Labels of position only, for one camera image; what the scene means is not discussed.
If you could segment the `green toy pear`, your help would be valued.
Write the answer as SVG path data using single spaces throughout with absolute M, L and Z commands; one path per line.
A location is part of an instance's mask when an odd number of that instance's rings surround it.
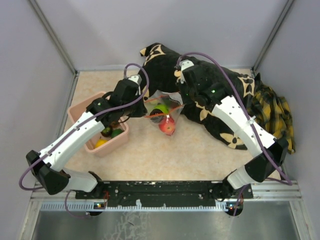
M 168 115 L 169 114 L 169 110 L 167 109 L 166 105 L 164 104 L 158 104 L 156 105 L 152 111 L 150 112 L 150 116 L 152 118 L 155 118 L 155 117 L 163 117 L 165 115 Z

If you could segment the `red yellow toy apple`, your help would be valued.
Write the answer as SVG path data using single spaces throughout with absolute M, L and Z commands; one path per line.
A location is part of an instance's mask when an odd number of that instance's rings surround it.
M 166 118 L 158 127 L 164 134 L 171 136 L 175 132 L 176 124 L 173 118 Z

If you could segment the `clear zip bag red zipper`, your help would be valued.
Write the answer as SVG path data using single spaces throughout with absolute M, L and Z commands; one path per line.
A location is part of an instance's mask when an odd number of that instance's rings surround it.
M 144 101 L 144 106 L 147 110 L 144 117 L 163 134 L 172 136 L 184 108 L 181 94 L 156 90 L 152 96 Z

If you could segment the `red toy pepper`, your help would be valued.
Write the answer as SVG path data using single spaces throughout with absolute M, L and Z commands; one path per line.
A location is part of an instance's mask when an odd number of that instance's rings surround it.
M 169 95 L 164 97 L 163 102 L 168 110 L 175 109 L 181 105 L 178 100 L 172 99 Z

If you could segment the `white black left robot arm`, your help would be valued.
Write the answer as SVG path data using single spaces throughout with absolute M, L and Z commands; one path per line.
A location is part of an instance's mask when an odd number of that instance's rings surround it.
M 110 94 L 94 99 L 55 142 L 26 155 L 32 174 L 49 195 L 63 190 L 83 191 L 95 199 L 103 195 L 104 186 L 95 173 L 73 171 L 65 165 L 86 142 L 113 122 L 123 116 L 139 118 L 146 114 L 141 81 L 139 75 L 120 80 Z

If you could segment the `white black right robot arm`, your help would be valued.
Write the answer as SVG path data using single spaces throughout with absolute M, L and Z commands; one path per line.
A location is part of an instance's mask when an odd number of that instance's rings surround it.
M 181 77 L 177 81 L 182 101 L 195 102 L 214 117 L 220 119 L 240 138 L 252 160 L 226 176 L 218 189 L 218 198 L 235 198 L 244 186 L 262 183 L 274 171 L 284 177 L 281 165 L 285 159 L 288 142 L 276 139 L 250 117 L 235 86 L 229 78 L 214 83 L 205 76 L 204 69 L 191 61 L 183 61 Z

